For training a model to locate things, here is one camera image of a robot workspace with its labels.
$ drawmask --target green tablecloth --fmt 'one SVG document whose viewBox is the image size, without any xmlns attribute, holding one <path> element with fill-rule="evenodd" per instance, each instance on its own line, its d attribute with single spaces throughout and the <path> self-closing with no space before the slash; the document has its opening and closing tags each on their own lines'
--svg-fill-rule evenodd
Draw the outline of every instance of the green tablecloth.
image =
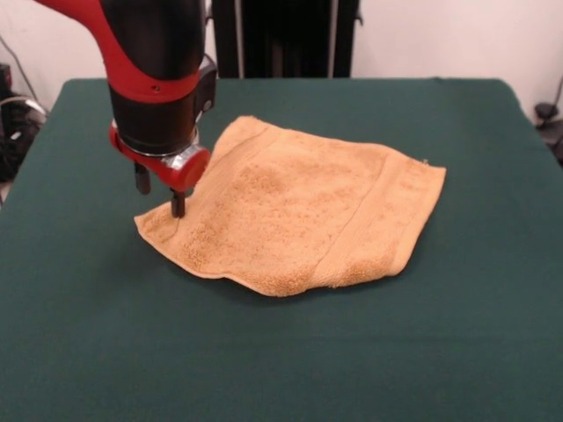
<svg viewBox="0 0 563 422">
<path fill-rule="evenodd" d="M 407 269 L 288 299 L 153 251 L 104 81 L 64 87 L 0 214 L 0 420 L 563 420 L 563 178 L 499 81 L 220 81 L 240 114 L 448 168 Z"/>
</svg>

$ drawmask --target cable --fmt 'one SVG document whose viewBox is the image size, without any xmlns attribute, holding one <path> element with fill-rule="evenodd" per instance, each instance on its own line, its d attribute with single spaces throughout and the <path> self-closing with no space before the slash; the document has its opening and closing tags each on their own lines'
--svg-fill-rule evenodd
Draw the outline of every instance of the cable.
<svg viewBox="0 0 563 422">
<path fill-rule="evenodd" d="M 553 101 L 553 104 L 555 106 L 559 103 L 559 100 L 561 99 L 561 92 L 562 91 L 563 91 L 563 76 L 559 80 L 559 87 L 557 88 L 557 94 L 555 95 L 555 100 Z"/>
<path fill-rule="evenodd" d="M 8 97 L 3 100 L 0 100 L 0 108 L 3 106 L 15 103 L 15 102 L 23 102 L 26 103 L 27 106 L 31 107 L 33 110 L 43 114 L 43 116 L 48 117 L 49 111 L 46 107 L 41 105 L 39 101 L 34 98 L 26 97 L 25 95 L 17 95 L 16 97 Z"/>
<path fill-rule="evenodd" d="M 2 35 L 0 35 L 0 43 L 4 46 L 6 51 L 8 51 L 8 53 L 13 57 L 14 61 L 16 62 L 16 65 L 18 66 L 19 73 L 21 73 L 21 76 L 24 78 L 24 81 L 26 81 L 27 88 L 29 88 L 29 91 L 32 93 L 33 98 L 37 99 L 37 94 L 35 93 L 35 90 L 33 89 L 31 83 L 29 82 L 29 79 L 27 78 L 27 75 L 24 72 L 24 68 L 19 62 L 18 55 L 16 55 L 16 53 L 14 53 L 14 51 L 10 48 L 10 46 L 8 45 L 6 40 L 2 37 Z"/>
</svg>

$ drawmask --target towel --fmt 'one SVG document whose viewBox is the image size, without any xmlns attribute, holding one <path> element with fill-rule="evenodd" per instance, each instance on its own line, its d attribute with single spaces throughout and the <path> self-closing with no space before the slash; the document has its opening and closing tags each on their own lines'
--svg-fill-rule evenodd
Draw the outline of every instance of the towel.
<svg viewBox="0 0 563 422">
<path fill-rule="evenodd" d="M 267 296 L 399 274 L 446 169 L 375 143 L 345 142 L 252 116 L 220 136 L 186 216 L 135 218 L 141 237 L 187 272 Z"/>
</svg>

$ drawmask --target orange towel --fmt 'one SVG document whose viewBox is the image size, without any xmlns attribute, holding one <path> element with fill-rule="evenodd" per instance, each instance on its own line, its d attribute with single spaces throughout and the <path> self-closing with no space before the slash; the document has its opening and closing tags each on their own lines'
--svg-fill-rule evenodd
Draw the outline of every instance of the orange towel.
<svg viewBox="0 0 563 422">
<path fill-rule="evenodd" d="M 218 140 L 186 216 L 173 219 L 166 203 L 135 223 L 196 276 L 296 295 L 400 273 L 445 175 L 384 145 L 241 117 Z"/>
</svg>

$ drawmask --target black stand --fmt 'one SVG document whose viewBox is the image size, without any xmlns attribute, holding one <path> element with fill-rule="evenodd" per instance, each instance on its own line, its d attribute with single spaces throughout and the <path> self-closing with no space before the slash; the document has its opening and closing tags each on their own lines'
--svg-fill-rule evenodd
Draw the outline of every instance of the black stand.
<svg viewBox="0 0 563 422">
<path fill-rule="evenodd" d="M 350 77 L 360 0 L 214 0 L 219 77 Z"/>
</svg>

